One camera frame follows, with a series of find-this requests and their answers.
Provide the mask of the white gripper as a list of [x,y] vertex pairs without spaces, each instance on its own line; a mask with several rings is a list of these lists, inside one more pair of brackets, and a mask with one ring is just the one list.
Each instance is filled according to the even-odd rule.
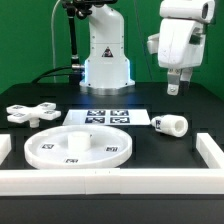
[[160,5],[160,31],[148,37],[147,47],[167,68],[169,95],[189,89],[193,69],[203,60],[204,28],[214,16],[215,0],[163,0]]

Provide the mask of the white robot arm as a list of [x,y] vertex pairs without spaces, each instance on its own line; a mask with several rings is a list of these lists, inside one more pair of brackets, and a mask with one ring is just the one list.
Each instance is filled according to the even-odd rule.
[[[90,55],[80,82],[84,91],[115,95],[135,85],[130,78],[130,61],[124,54],[124,19],[103,4],[92,6],[89,16]],[[214,16],[215,0],[163,0],[160,31],[148,37],[147,48],[166,68],[167,93],[177,95],[182,82],[189,83],[193,69],[203,60],[204,28]]]

